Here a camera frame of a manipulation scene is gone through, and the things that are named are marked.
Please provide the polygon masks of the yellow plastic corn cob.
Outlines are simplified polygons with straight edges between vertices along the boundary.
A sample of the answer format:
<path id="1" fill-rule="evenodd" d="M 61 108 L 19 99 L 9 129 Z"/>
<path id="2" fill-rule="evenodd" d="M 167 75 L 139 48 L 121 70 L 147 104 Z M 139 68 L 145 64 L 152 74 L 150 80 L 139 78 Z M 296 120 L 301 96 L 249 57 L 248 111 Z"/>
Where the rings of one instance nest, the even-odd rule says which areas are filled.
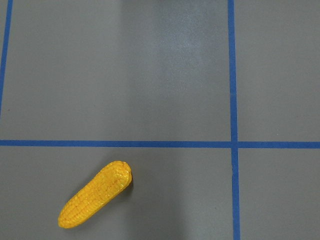
<path id="1" fill-rule="evenodd" d="M 66 202 L 58 216 L 58 226 L 71 229 L 83 224 L 122 193 L 132 179 L 127 162 L 110 162 Z"/>

